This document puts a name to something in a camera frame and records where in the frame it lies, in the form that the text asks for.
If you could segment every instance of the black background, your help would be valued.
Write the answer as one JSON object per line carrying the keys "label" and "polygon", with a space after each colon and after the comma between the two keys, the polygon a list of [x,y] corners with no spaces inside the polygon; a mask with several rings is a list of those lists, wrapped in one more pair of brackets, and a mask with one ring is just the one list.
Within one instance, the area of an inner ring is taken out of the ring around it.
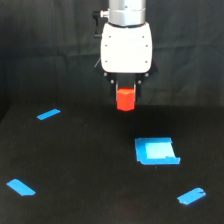
{"label": "black background", "polygon": [[[91,16],[107,8],[107,0],[1,0],[0,77],[10,102],[112,104],[101,66],[94,69],[100,40]],[[139,105],[224,105],[223,8],[219,0],[147,0],[159,72]]]}

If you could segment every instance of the blue sticky note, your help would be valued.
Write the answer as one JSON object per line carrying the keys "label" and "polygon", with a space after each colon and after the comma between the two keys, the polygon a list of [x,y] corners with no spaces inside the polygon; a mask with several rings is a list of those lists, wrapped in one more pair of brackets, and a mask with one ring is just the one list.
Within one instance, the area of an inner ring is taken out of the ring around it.
{"label": "blue sticky note", "polygon": [[7,183],[9,187],[11,187],[14,191],[16,191],[18,194],[21,196],[26,196],[26,195],[34,195],[35,191],[27,187],[25,184],[23,184],[21,181],[14,179]]}
{"label": "blue sticky note", "polygon": [[201,188],[195,188],[192,191],[189,191],[188,193],[178,197],[177,199],[181,204],[189,205],[190,203],[204,197],[206,193]]}
{"label": "blue sticky note", "polygon": [[41,114],[41,115],[37,116],[37,118],[38,118],[39,120],[44,120],[44,119],[46,119],[46,118],[48,118],[48,117],[51,117],[51,116],[53,116],[53,115],[55,115],[55,114],[58,114],[58,113],[60,113],[60,112],[61,112],[61,111],[60,111],[60,110],[57,110],[57,109],[50,110],[50,111],[48,111],[48,112],[46,112],[46,113],[44,113],[44,114]]}
{"label": "blue sticky note", "polygon": [[137,161],[144,165],[179,164],[175,157],[171,138],[139,138],[135,139]]}

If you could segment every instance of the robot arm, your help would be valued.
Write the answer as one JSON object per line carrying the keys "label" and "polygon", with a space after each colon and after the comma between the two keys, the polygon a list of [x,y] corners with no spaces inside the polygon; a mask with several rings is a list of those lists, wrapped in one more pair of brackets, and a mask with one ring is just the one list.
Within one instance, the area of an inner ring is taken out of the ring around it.
{"label": "robot arm", "polygon": [[[141,84],[149,76],[152,37],[145,16],[146,0],[109,0],[108,11],[93,12],[95,38],[101,38],[101,65],[112,85],[119,110],[135,108]],[[108,22],[100,35],[97,33],[98,18],[103,17],[108,18]],[[119,80],[124,76],[133,80],[131,87],[120,87]]]}

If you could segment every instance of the red cube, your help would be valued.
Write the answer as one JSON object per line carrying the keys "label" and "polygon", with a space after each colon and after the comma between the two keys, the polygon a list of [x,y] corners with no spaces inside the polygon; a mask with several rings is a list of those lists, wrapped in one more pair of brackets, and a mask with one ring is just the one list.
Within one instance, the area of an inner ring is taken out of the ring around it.
{"label": "red cube", "polygon": [[117,109],[129,111],[135,109],[135,90],[132,88],[120,88],[117,91]]}

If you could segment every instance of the black tabletop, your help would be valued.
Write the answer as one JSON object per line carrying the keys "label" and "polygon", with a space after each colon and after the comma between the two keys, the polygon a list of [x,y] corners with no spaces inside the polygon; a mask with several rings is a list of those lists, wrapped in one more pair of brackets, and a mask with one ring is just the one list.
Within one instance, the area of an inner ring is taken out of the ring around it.
{"label": "black tabletop", "polygon": [[[0,223],[223,223],[223,133],[219,108],[12,105],[0,123]],[[137,162],[140,137],[170,137],[180,165]],[[36,193],[20,196],[13,179]],[[206,197],[179,203],[197,187]]]}

